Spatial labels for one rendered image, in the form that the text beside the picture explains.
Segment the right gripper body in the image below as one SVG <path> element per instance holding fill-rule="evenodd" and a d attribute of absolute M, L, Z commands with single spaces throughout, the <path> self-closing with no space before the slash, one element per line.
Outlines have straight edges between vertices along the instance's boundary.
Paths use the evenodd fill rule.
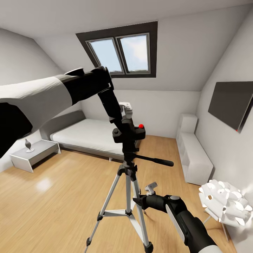
<path fill-rule="evenodd" d="M 154 193 L 153 195 L 144 195 L 143 197 L 140 198 L 141 200 L 141 207 L 142 210 L 145 211 L 148 207 L 157 209 L 157 198 L 160 195 L 156 195 L 156 193 Z"/>

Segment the camera tripod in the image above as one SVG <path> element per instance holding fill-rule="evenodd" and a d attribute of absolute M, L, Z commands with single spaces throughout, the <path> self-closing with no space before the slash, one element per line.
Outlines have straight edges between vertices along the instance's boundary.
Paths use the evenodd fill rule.
<path fill-rule="evenodd" d="M 86 241 L 87 247 L 86 247 L 84 253 L 86 253 L 89 245 L 91 244 L 92 238 L 93 238 L 95 231 L 100 223 L 100 220 L 102 220 L 103 217 L 109 217 L 109 216 L 127 216 L 129 218 L 130 222 L 132 223 L 133 227 L 135 228 L 137 234 L 139 235 L 139 237 L 144 245 L 145 252 L 146 253 L 153 252 L 153 248 L 154 248 L 153 244 L 152 244 L 152 242 L 150 242 L 148 240 L 147 230 L 146 230 L 144 216 L 143 216 L 144 211 L 142 210 L 142 207 L 140 205 L 138 205 L 133 200 L 131 200 L 131 183 L 132 183 L 132 188 L 133 188 L 133 192 L 134 192 L 133 198 L 140 198 L 139 195 L 141 195 L 141 189 L 139 187 L 138 179 L 137 179 L 137 175 L 136 175 L 137 165 L 135 165 L 135 163 L 132 161 L 134 158 L 141 158 L 144 160 L 153 161 L 155 163 L 159 163 L 159 164 L 170 166 L 170 167 L 174 166 L 174 162 L 159 159 L 159 158 L 150 158 L 150 157 L 136 155 L 135 154 L 136 151 L 139 151 L 139 148 L 135 148 L 135 141 L 123 142 L 122 152 L 124 153 L 124 162 L 123 162 L 123 164 L 121 164 L 119 166 L 119 169 L 117 171 L 117 175 L 113 181 L 113 184 L 112 184 L 109 194 L 105 200 L 105 203 L 102 207 L 102 210 L 99 212 L 99 214 L 97 216 L 97 223 L 94 227 L 94 230 L 93 230 L 91 236 Z M 125 173 L 125 175 L 126 175 L 126 209 L 105 210 L 122 173 Z M 132 213 L 135 205 L 137 207 L 140 225 Z"/>

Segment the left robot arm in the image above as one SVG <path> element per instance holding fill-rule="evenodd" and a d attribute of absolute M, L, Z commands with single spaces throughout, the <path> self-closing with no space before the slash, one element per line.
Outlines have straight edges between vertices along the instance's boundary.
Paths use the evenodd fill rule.
<path fill-rule="evenodd" d="M 132 118 L 129 102 L 118 103 L 107 67 L 85 73 L 82 68 L 64 75 L 0 86 L 0 159 L 17 140 L 34 134 L 46 122 L 79 101 L 98 95 L 123 133 L 122 112 Z"/>

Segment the digital camera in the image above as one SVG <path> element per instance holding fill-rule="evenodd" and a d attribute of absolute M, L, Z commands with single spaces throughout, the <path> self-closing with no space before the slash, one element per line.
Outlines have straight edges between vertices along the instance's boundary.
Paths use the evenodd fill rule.
<path fill-rule="evenodd" d="M 123 133 L 118 128 L 113 129 L 113 139 L 115 143 L 131 142 L 145 139 L 144 125 L 139 124 L 139 127 L 135 127 L 132 118 L 122 117 Z"/>

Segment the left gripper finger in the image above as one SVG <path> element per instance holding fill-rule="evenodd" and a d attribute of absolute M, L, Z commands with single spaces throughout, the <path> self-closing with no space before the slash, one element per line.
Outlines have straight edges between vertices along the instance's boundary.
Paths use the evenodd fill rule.
<path fill-rule="evenodd" d="M 117 121 L 117 122 L 115 122 L 114 124 L 117 126 L 117 128 L 119 129 L 119 131 L 120 131 L 121 133 L 124 132 L 124 131 L 123 131 L 123 127 L 122 127 L 122 121 Z"/>

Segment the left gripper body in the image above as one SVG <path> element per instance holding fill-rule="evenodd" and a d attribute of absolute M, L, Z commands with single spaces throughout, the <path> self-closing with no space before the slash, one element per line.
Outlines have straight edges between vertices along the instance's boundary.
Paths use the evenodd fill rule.
<path fill-rule="evenodd" d="M 110 102 L 102 103 L 108 116 L 110 123 L 115 123 L 122 120 L 121 109 L 116 98 Z"/>

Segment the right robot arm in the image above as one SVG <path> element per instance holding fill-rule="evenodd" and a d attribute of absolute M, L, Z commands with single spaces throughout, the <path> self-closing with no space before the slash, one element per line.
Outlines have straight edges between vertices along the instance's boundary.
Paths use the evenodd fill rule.
<path fill-rule="evenodd" d="M 156 195 L 153 182 L 145 187 L 147 194 L 132 198 L 145 211 L 148 207 L 168 213 L 182 241 L 189 247 L 190 253 L 223 253 L 214 240 L 208 235 L 203 222 L 187 210 L 179 196 Z"/>

